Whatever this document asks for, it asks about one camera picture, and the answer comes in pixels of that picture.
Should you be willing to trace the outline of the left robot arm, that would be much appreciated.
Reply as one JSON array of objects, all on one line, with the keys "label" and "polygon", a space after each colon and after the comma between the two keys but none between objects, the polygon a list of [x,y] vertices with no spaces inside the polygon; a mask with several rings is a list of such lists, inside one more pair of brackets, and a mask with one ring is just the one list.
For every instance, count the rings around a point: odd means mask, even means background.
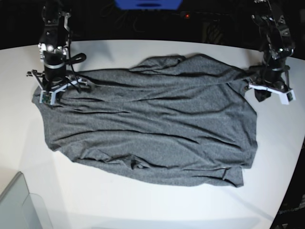
[{"label": "left robot arm", "polygon": [[294,54],[295,43],[282,6],[280,0],[255,0],[253,3],[252,20],[263,39],[260,52],[264,55],[261,64],[247,70],[252,76],[248,88],[254,89],[259,102],[277,94],[282,104],[289,105],[295,100],[295,93],[290,87],[290,67],[286,59]]}]

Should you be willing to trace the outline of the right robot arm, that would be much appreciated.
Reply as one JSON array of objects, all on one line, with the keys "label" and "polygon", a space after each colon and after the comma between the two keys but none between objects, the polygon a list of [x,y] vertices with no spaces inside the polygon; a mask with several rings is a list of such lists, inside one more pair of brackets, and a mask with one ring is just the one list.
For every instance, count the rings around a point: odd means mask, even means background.
[{"label": "right robot arm", "polygon": [[41,73],[32,70],[26,76],[36,78],[46,94],[61,86],[72,86],[81,92],[80,78],[73,66],[84,62],[87,56],[84,53],[71,55],[71,7],[70,0],[47,0],[41,12],[44,29],[38,49],[44,70]]}]

